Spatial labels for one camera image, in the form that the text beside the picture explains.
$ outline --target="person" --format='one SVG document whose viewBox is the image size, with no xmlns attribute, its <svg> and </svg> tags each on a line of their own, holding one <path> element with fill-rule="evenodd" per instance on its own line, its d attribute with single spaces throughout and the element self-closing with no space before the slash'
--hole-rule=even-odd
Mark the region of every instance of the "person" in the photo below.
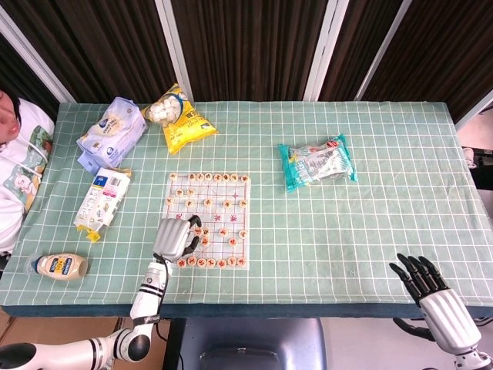
<svg viewBox="0 0 493 370">
<path fill-rule="evenodd" d="M 41 108 L 0 85 L 0 276 L 38 192 L 54 129 Z"/>
</svg>

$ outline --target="mayonnaise bottle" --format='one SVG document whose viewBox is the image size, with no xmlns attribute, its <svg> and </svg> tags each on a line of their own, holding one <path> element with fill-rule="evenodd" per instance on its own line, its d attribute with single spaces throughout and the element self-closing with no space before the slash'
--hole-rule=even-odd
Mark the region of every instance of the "mayonnaise bottle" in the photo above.
<svg viewBox="0 0 493 370">
<path fill-rule="evenodd" d="M 26 263 L 28 274 L 41 274 L 55 280 L 76 280 L 86 275 L 88 263 L 77 254 L 61 253 L 31 256 Z"/>
</svg>

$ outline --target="white robotic arm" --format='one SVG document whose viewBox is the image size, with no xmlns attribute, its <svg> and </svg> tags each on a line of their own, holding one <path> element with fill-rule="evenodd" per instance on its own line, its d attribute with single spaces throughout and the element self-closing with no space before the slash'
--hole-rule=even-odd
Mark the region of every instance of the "white robotic arm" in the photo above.
<svg viewBox="0 0 493 370">
<path fill-rule="evenodd" d="M 492 370 L 490 357 L 477 350 L 481 333 L 457 293 L 445 284 L 440 271 L 424 257 L 398 254 L 397 258 L 409 274 L 396 264 L 391 264 L 391 269 L 421 309 L 428 328 L 415 328 L 400 318 L 394 318 L 394 322 L 411 335 L 436 341 L 444 352 L 455 356 L 457 370 Z"/>
<path fill-rule="evenodd" d="M 171 264 L 182 255 L 192 253 L 199 242 L 194 237 L 185 247 L 190 228 L 201 225 L 198 216 L 189 220 L 163 219 L 159 225 L 153 252 L 157 262 L 151 262 L 130 311 L 134 328 L 120 329 L 108 337 L 92 338 L 67 345 L 18 343 L 0 348 L 0 369 L 15 370 L 103 370 L 115 358 L 138 362 L 147 356 L 151 332 L 160 321 Z"/>
</svg>

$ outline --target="green checkered tablecloth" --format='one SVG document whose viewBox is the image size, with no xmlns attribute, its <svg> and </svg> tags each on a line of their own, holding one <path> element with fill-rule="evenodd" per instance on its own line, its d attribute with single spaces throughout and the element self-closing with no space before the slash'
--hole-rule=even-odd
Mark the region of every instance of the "green checkered tablecloth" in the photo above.
<svg viewBox="0 0 493 370">
<path fill-rule="evenodd" d="M 62 104 L 41 190 L 0 280 L 0 304 L 129 304 L 151 261 L 170 172 L 248 173 L 250 269 L 176 269 L 174 303 L 410 302 L 388 263 L 437 261 L 470 305 L 493 306 L 493 233 L 443 103 L 197 103 L 217 135 L 169 156 L 151 126 L 122 163 L 133 178 L 102 241 L 72 225 L 92 182 L 75 144 L 106 105 Z M 359 182 L 286 194 L 278 143 L 344 133 Z M 88 275 L 24 274 L 33 253 L 87 256 Z"/>
</svg>

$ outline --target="snack bag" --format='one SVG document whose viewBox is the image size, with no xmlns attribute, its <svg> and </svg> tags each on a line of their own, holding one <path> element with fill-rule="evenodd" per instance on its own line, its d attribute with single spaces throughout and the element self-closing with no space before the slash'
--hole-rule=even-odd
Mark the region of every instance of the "snack bag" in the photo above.
<svg viewBox="0 0 493 370">
<path fill-rule="evenodd" d="M 185 144 L 216 133 L 216 128 L 203 118 L 186 98 L 178 84 L 174 84 L 154 104 L 142 110 L 144 118 L 161 123 L 171 154 Z"/>
<path fill-rule="evenodd" d="M 111 223 L 129 183 L 129 171 L 100 169 L 75 216 L 77 230 L 86 230 L 90 241 L 98 241 L 101 228 Z"/>
<path fill-rule="evenodd" d="M 324 177 L 348 176 L 357 181 L 344 135 L 330 137 L 320 146 L 289 148 L 288 145 L 279 144 L 277 147 L 283 161 L 288 193 Z"/>
<path fill-rule="evenodd" d="M 115 98 L 97 124 L 77 140 L 82 150 L 78 162 L 93 176 L 101 167 L 118 167 L 146 129 L 139 107 L 132 100 Z"/>
</svg>

